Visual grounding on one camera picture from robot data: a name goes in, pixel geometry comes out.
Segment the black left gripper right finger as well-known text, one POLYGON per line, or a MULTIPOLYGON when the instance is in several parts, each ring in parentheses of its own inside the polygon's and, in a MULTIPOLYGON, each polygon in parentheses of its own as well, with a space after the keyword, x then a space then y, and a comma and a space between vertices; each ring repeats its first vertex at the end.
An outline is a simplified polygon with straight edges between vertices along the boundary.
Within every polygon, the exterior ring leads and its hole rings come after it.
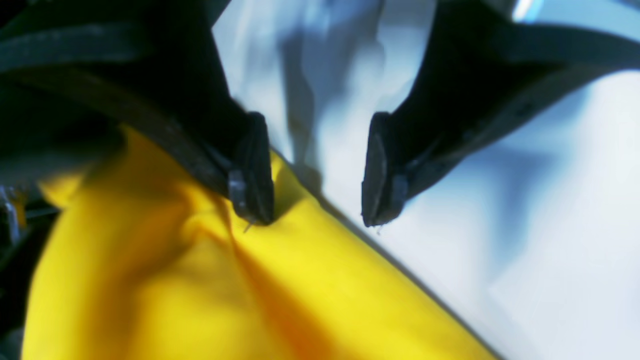
POLYGON ((507 19, 484 0, 439 0, 422 63, 395 111, 370 121, 361 216, 388 224, 469 155, 573 91, 639 68, 635 39, 507 19))

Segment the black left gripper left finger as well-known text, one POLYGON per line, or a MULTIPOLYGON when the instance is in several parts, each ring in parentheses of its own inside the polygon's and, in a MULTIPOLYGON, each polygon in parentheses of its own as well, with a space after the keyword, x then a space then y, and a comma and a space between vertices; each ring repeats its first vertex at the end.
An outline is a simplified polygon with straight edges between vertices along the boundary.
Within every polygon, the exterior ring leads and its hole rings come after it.
POLYGON ((275 219, 268 128, 227 86, 228 0, 37 0, 1 11, 1 75, 127 123, 249 223, 275 219))

